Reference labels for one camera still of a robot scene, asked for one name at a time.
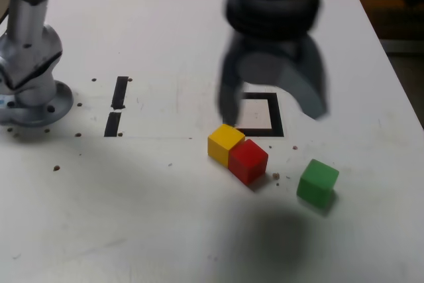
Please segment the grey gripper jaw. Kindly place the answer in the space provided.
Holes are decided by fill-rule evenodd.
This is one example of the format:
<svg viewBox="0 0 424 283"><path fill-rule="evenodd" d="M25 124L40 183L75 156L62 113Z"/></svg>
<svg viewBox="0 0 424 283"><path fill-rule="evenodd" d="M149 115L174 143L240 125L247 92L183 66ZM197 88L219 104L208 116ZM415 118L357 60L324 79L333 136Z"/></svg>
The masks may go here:
<svg viewBox="0 0 424 283"><path fill-rule="evenodd" d="M327 113L326 75L318 47L310 36L291 44L247 50L240 57L238 74L246 83L288 92L312 119Z"/></svg>
<svg viewBox="0 0 424 283"><path fill-rule="evenodd" d="M244 68L241 64L247 53L247 39L243 35L232 37L221 68L217 107L224 124L232 127L238 122L242 88L246 83Z"/></svg>

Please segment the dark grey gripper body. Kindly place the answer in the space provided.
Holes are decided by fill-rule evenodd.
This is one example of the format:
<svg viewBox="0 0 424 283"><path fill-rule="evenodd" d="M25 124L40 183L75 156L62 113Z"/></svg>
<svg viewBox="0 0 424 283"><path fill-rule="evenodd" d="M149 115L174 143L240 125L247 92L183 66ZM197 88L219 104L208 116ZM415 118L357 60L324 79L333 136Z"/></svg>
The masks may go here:
<svg viewBox="0 0 424 283"><path fill-rule="evenodd" d="M241 61L241 58L248 53L265 52L279 58L287 58L297 65L305 64L307 61L307 50L305 41L307 35L299 38L275 41L254 38L251 36L233 36L233 65Z"/></svg>

